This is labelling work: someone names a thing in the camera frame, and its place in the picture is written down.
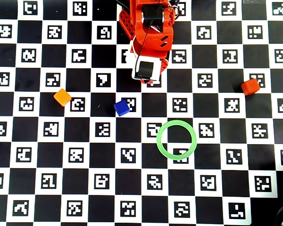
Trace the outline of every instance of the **black square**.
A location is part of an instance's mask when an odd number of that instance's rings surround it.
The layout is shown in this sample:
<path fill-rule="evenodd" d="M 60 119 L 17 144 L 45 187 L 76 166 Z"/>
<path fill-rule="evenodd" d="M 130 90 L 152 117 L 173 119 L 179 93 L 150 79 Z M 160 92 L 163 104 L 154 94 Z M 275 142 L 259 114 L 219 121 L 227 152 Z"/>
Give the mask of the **black square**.
<path fill-rule="evenodd" d="M 15 91 L 39 91 L 40 68 L 17 68 Z"/>
<path fill-rule="evenodd" d="M 193 94 L 194 117 L 218 117 L 218 94 L 194 93 Z"/>
<path fill-rule="evenodd" d="M 192 0 L 192 20 L 216 20 L 216 1 Z"/>
<path fill-rule="evenodd" d="M 272 103 L 270 94 L 256 94 L 245 97 L 247 118 L 272 118 Z"/>
<path fill-rule="evenodd" d="M 142 93 L 142 117 L 166 117 L 166 93 Z"/>
<path fill-rule="evenodd" d="M 38 143 L 37 167 L 55 168 L 62 165 L 63 143 Z"/>
<path fill-rule="evenodd" d="M 141 142 L 141 118 L 117 118 L 117 142 Z"/>
<path fill-rule="evenodd" d="M 269 68 L 268 45 L 243 45 L 245 68 Z"/>
<path fill-rule="evenodd" d="M 91 93 L 92 117 L 115 117 L 115 93 Z"/>
<path fill-rule="evenodd" d="M 61 195 L 36 195 L 35 222 L 59 222 L 61 216 Z"/>
<path fill-rule="evenodd" d="M 14 100 L 14 93 L 0 92 L 0 116 L 13 115 L 13 100 Z"/>
<path fill-rule="evenodd" d="M 142 168 L 167 169 L 167 159 L 158 151 L 156 144 L 142 144 L 141 150 Z"/>
<path fill-rule="evenodd" d="M 14 117 L 12 141 L 37 141 L 37 137 L 37 117 Z"/>
<path fill-rule="evenodd" d="M 219 69 L 219 93 L 242 93 L 243 69 Z"/>
<path fill-rule="evenodd" d="M 91 21 L 68 21 L 68 44 L 91 44 Z"/>
<path fill-rule="evenodd" d="M 114 143 L 90 143 L 90 168 L 114 168 Z"/>
<path fill-rule="evenodd" d="M 65 118 L 66 142 L 89 142 L 90 118 Z"/>
<path fill-rule="evenodd" d="M 168 223 L 168 197 L 143 196 L 141 201 L 143 223 Z"/>
<path fill-rule="evenodd" d="M 92 45 L 92 68 L 116 68 L 117 46 L 116 45 Z"/>
<path fill-rule="evenodd" d="M 0 19 L 18 18 L 17 0 L 0 0 Z"/>
<path fill-rule="evenodd" d="M 242 20 L 266 20 L 266 4 L 242 3 Z"/>
<path fill-rule="evenodd" d="M 194 154 L 195 169 L 221 169 L 219 144 L 198 144 L 197 150 L 199 151 Z"/>
<path fill-rule="evenodd" d="M 245 144 L 245 119 L 220 119 L 220 142 Z"/>
<path fill-rule="evenodd" d="M 242 170 L 222 171 L 222 194 L 230 197 L 249 197 L 249 173 Z"/>
<path fill-rule="evenodd" d="M 192 58 L 193 68 L 217 68 L 217 46 L 192 45 Z"/>
<path fill-rule="evenodd" d="M 42 21 L 18 21 L 18 43 L 41 43 Z"/>
<path fill-rule="evenodd" d="M 168 182 L 169 195 L 195 195 L 193 170 L 169 169 Z"/>
<path fill-rule="evenodd" d="M 36 169 L 10 169 L 8 194 L 34 194 Z"/>
<path fill-rule="evenodd" d="M 248 145 L 250 170 L 275 170 L 274 145 Z"/>
<path fill-rule="evenodd" d="M 40 93 L 40 116 L 64 116 L 64 108 L 52 98 L 54 93 Z"/>
<path fill-rule="evenodd" d="M 62 194 L 88 194 L 88 169 L 63 169 Z"/>
<path fill-rule="evenodd" d="M 196 197 L 197 224 L 223 224 L 222 197 Z"/>
<path fill-rule="evenodd" d="M 42 67 L 66 67 L 66 45 L 43 45 Z"/>
<path fill-rule="evenodd" d="M 275 144 L 283 144 L 283 119 L 274 119 Z"/>
<path fill-rule="evenodd" d="M 10 144 L 8 142 L 0 142 L 0 167 L 9 167 Z"/>
<path fill-rule="evenodd" d="M 0 67 L 16 65 L 16 44 L 0 44 Z"/>
<path fill-rule="evenodd" d="M 141 92 L 141 82 L 131 76 L 132 69 L 117 68 L 117 92 Z"/>
<path fill-rule="evenodd" d="M 140 169 L 116 169 L 116 194 L 141 194 Z"/>
<path fill-rule="evenodd" d="M 67 0 L 43 0 L 44 20 L 67 20 Z"/>
<path fill-rule="evenodd" d="M 113 195 L 89 195 L 88 222 L 114 222 Z"/>
<path fill-rule="evenodd" d="M 90 69 L 67 68 L 66 91 L 90 92 Z"/>

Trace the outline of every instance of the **ring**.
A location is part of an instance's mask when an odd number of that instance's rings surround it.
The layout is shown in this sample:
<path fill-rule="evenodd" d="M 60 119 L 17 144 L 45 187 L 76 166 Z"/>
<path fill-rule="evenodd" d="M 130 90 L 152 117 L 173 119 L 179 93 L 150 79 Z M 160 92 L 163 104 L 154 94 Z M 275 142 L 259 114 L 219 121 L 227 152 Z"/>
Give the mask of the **ring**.
<path fill-rule="evenodd" d="M 184 153 L 184 154 L 170 154 L 163 147 L 163 145 L 161 143 L 162 133 L 165 131 L 165 129 L 169 128 L 170 126 L 182 126 L 182 127 L 186 128 L 188 130 L 188 132 L 190 133 L 190 136 L 191 136 L 191 139 L 192 139 L 192 144 L 191 144 L 189 150 L 186 153 Z M 156 145 L 157 145 L 157 148 L 159 149 L 160 153 L 163 154 L 163 156 L 165 156 L 169 159 L 172 159 L 172 160 L 182 160 L 182 159 L 189 157 L 195 151 L 196 146 L 197 146 L 196 134 L 195 134 L 193 127 L 185 121 L 182 121 L 182 120 L 168 121 L 162 127 L 160 127 L 160 129 L 157 133 L 157 136 L 156 136 Z"/>

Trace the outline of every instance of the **table surface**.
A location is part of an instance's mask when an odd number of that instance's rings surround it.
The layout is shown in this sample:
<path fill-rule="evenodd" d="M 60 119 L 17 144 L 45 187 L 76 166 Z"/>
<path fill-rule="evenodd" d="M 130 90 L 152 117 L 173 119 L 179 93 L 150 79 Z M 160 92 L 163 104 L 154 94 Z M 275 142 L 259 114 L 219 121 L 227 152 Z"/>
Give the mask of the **table surface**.
<path fill-rule="evenodd" d="M 283 206 L 283 0 L 179 8 L 168 69 L 143 85 L 113 0 L 0 0 L 0 226 L 272 224 Z M 251 78 L 261 88 L 245 97 Z M 118 117 L 121 99 L 131 112 Z M 183 161 L 156 146 L 173 119 L 197 136 Z M 181 154 L 191 138 L 173 126 L 162 142 Z"/>

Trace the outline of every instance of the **cube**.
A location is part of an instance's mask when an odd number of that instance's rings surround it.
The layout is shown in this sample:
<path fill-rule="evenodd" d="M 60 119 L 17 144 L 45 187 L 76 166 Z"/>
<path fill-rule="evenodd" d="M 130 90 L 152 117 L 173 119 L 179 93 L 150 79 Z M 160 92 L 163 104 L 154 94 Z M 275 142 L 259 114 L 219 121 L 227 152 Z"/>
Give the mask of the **cube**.
<path fill-rule="evenodd" d="M 60 105 L 62 105 L 63 107 L 65 107 L 65 105 L 71 101 L 71 96 L 64 90 L 61 89 L 59 92 L 57 92 L 54 96 L 53 96 L 56 101 L 59 102 Z"/>
<path fill-rule="evenodd" d="M 244 83 L 242 83 L 241 87 L 244 92 L 244 95 L 246 96 L 254 94 L 260 89 L 257 79 L 251 79 L 251 80 L 245 81 Z"/>
<path fill-rule="evenodd" d="M 122 115 L 130 112 L 130 108 L 128 107 L 126 100 L 121 100 L 120 102 L 117 102 L 113 106 L 114 106 L 114 109 L 116 110 L 118 116 L 122 116 Z"/>

